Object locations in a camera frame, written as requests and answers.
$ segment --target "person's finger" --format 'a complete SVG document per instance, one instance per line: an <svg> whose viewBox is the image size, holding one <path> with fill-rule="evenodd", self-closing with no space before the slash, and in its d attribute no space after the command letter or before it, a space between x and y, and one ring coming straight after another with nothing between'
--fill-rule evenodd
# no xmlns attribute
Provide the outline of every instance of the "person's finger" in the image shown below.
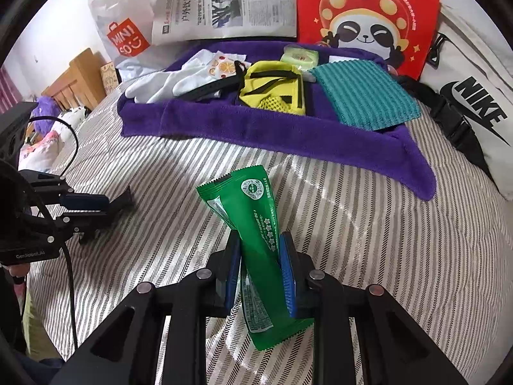
<svg viewBox="0 0 513 385"><path fill-rule="evenodd" d="M24 277L29 273L30 263L22 263L21 265L9 266L9 273L12 277Z"/></svg>

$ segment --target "nike swoosh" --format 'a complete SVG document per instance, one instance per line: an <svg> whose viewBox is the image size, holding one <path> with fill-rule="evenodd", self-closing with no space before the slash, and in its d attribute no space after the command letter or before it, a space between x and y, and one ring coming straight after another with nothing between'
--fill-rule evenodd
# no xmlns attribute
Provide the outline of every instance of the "nike swoosh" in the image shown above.
<svg viewBox="0 0 513 385"><path fill-rule="evenodd" d="M492 132L495 136L497 136L500 140L502 140L506 145L511 146L506 139L504 139L497 131L493 129L492 123L487 122L486 120L483 120L479 115L475 114L472 110L466 108L463 104L456 101L455 97L452 94L452 87L454 87L455 84L457 84L458 81L449 82L445 84L442 89L440 89L440 94L443 95L449 102L455 106L461 114L463 114L465 117L469 118L470 120L473 120L474 122L482 125L486 130Z"/></svg>

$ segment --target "wooden bed frame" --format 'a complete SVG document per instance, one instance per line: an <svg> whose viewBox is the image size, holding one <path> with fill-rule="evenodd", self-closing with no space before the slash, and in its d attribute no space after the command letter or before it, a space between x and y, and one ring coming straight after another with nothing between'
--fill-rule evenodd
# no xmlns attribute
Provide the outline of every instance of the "wooden bed frame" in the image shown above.
<svg viewBox="0 0 513 385"><path fill-rule="evenodd" d="M70 61L69 68L42 95L52 97L64 110L80 104L94 110L105 98L100 66L88 47Z"/></svg>

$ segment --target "green plastic wrapper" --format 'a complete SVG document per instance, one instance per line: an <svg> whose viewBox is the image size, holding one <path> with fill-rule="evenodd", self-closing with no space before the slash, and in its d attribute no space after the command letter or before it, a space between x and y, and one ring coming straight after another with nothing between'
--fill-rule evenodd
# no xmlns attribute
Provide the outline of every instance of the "green plastic wrapper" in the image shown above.
<svg viewBox="0 0 513 385"><path fill-rule="evenodd" d="M278 218L264 167L239 169L197 190L231 229L239 231L242 308L255 347L268 349L311 325L313 320L296 320L287 311Z"/></svg>

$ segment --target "teal cloth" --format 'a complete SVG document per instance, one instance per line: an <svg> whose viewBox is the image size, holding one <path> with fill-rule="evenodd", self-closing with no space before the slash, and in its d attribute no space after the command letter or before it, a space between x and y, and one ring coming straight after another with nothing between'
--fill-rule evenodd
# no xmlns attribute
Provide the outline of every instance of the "teal cloth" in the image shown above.
<svg viewBox="0 0 513 385"><path fill-rule="evenodd" d="M416 101L370 60L339 61L310 72L343 124L380 130L421 115Z"/></svg>

